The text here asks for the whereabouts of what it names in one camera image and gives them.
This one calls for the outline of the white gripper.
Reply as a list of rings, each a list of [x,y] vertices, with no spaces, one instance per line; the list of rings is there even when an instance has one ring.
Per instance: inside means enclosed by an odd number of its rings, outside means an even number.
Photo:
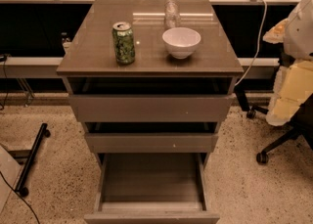
[[[280,67],[274,82],[266,120],[273,126],[289,122],[300,106],[313,94],[313,63],[296,61]]]

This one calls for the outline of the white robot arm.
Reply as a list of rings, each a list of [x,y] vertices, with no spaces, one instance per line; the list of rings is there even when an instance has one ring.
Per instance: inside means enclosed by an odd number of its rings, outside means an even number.
[[[275,77],[266,120],[274,126],[289,122],[313,94],[313,0],[301,0],[289,16],[263,36],[269,43],[283,43],[294,58],[289,67],[280,66]]]

